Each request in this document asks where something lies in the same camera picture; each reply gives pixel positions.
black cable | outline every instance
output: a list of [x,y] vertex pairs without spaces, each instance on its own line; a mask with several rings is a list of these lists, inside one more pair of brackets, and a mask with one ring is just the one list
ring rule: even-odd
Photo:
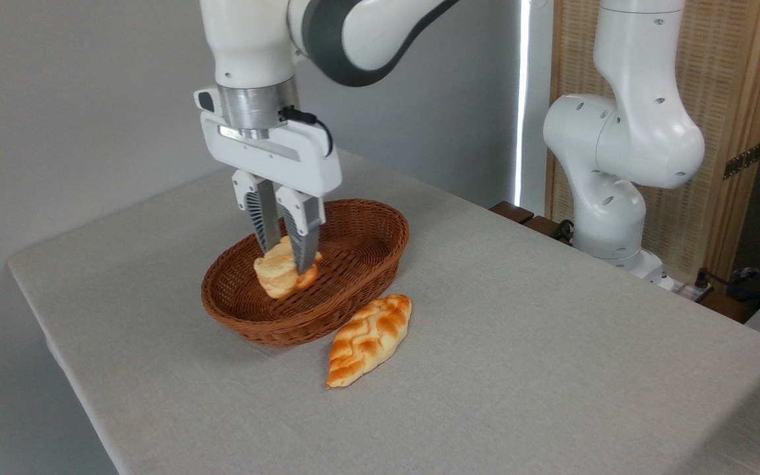
[[717,282],[720,282],[721,284],[725,285],[729,289],[733,289],[737,292],[741,292],[742,294],[751,295],[752,297],[755,297],[755,298],[760,298],[760,292],[752,292],[751,290],[747,288],[742,288],[741,286],[737,286],[733,284],[732,282],[728,282],[727,280],[722,279],[721,277],[715,276],[715,274],[712,274],[711,272],[709,272],[709,270],[706,269],[705,267],[699,270],[699,274],[706,274],[706,276],[709,276],[712,279],[717,280]]
[[325,154],[325,156],[330,156],[330,154],[333,153],[333,134],[330,133],[330,129],[328,129],[328,126],[323,123],[323,121],[320,121],[318,117],[316,117],[314,114],[310,114],[309,112],[299,111],[295,108],[295,106],[289,106],[289,108],[283,108],[280,110],[280,118],[283,120],[294,120],[299,121],[300,123],[305,123],[307,125],[316,125],[319,124],[322,129],[325,130],[325,133],[328,136],[328,153]]

white robotic arm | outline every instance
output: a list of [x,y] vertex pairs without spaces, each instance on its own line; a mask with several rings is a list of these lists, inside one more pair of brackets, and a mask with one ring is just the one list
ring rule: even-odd
[[545,141],[567,174],[574,247],[661,283],[661,261],[641,249],[646,207],[639,190],[679,187],[699,170],[705,142],[676,87],[685,0],[601,0],[594,64],[615,100],[562,96]]
[[217,84],[195,93],[202,129],[214,158],[237,168],[236,200],[263,252],[280,240],[280,208],[298,270],[307,270],[323,196],[342,180],[329,130],[296,109],[295,62],[308,57],[340,84],[373,84],[456,2],[201,0]]

wooden block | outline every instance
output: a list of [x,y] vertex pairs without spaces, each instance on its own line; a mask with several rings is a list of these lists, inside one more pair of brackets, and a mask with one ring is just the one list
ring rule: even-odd
[[509,201],[501,201],[491,207],[489,211],[500,214],[500,216],[513,220],[518,224],[524,224],[525,222],[528,222],[528,220],[533,219],[533,216],[536,216],[524,208],[511,204]]
[[536,216],[533,219],[528,220],[528,222],[525,222],[524,226],[552,238],[555,237],[555,232],[559,228],[559,223],[552,222],[552,220],[543,216]]
[[706,295],[703,301],[700,301],[700,305],[741,324],[746,323],[757,312],[754,307],[726,297],[726,295],[716,291]]

wicker basket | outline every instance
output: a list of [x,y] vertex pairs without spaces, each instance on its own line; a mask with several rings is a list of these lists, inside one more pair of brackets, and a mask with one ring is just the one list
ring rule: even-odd
[[[266,295],[254,273],[262,257],[254,235],[226,250],[205,274],[201,299],[210,316],[265,346],[317,340],[382,294],[398,273],[410,225],[391,206],[368,199],[326,203],[319,279],[284,300]],[[281,235],[284,231],[280,220]]]

bread roll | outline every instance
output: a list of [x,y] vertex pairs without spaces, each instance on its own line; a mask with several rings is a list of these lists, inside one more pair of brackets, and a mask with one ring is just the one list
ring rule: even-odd
[[257,280],[271,298],[287,298],[299,290],[313,285],[319,277],[319,262],[322,255],[316,253],[316,259],[307,272],[298,276],[298,266],[292,255],[289,236],[280,238],[280,243],[272,247],[265,256],[254,261]]
[[410,324],[412,301],[403,295],[372,300],[340,328],[330,348],[328,388],[344,387],[391,358]]

